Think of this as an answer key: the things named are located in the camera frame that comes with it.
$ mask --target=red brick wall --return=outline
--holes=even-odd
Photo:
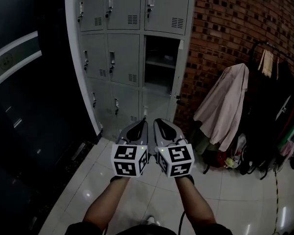
[[[196,0],[181,103],[174,120],[184,133],[222,71],[246,63],[258,40],[269,41],[294,58],[294,0]],[[257,47],[254,58],[260,59],[262,51]],[[289,63],[294,73],[294,64]]]

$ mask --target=locker door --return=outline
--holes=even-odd
[[[109,84],[101,80],[89,79],[88,86],[98,127],[103,128],[102,136],[109,140],[116,140],[119,134],[115,124],[116,117]]]
[[[108,80],[104,35],[83,35],[81,39],[81,58],[88,77]]]
[[[140,29],[141,0],[107,0],[108,29]]]
[[[169,97],[143,92],[142,116],[146,115],[146,121],[148,123],[148,146],[150,151],[153,151],[156,147],[153,122],[156,118],[167,119],[169,102]]]
[[[123,86],[112,85],[115,105],[118,108],[117,123],[119,131],[138,121],[138,97],[137,90]]]
[[[145,30],[185,34],[188,0],[146,0]]]
[[[139,35],[108,34],[111,81],[138,86]]]
[[[76,0],[80,31],[102,30],[103,0]]]

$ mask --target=person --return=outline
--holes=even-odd
[[[113,177],[108,187],[88,208],[83,221],[70,225],[65,234],[101,235],[112,219],[129,180],[130,178],[127,177]],[[181,195],[186,216],[192,224],[196,235],[232,234],[229,229],[216,223],[210,206],[194,186],[194,180],[191,175],[175,178],[175,181]],[[131,227],[118,235],[129,234],[174,235],[175,232],[156,225],[154,218],[150,217],[147,225]]]

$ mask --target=white tiled floor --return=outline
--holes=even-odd
[[[107,187],[114,176],[110,155],[112,142],[101,139],[89,152],[52,209],[40,235],[63,235],[70,224],[79,222],[90,204]],[[217,222],[234,235],[271,235],[276,219],[275,176],[270,172],[260,181],[254,172],[242,176],[235,171],[211,168],[203,175],[205,165],[197,159],[192,176],[195,186],[207,200]],[[280,234],[294,228],[294,170],[287,163],[277,174]],[[108,234],[115,235],[139,224],[149,215],[176,233],[183,205],[174,179],[161,173],[151,158],[143,176],[131,179],[118,209],[109,224]],[[195,234],[184,217],[182,234]]]

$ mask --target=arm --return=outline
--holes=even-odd
[[[191,180],[183,177],[176,178],[175,181],[181,195],[186,216],[195,232],[198,233],[209,224],[215,224],[216,220],[210,206],[200,195]]]
[[[128,181],[125,177],[112,181],[88,208],[83,221],[93,223],[103,231],[112,219]]]

